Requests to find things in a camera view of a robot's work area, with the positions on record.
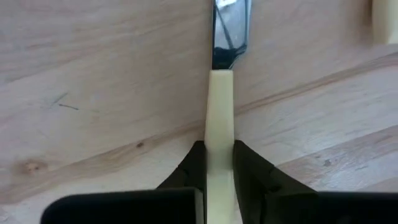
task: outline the wooden table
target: wooden table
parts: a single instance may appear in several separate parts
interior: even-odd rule
[[[370,10],[253,0],[236,136],[317,190],[398,191],[398,47]],[[2,0],[0,223],[161,183],[203,137],[210,26],[204,0]]]

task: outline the knife blade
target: knife blade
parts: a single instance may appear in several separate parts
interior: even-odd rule
[[[205,127],[207,224],[230,224],[234,217],[232,67],[248,47],[250,13],[251,0],[213,2],[213,51]]]

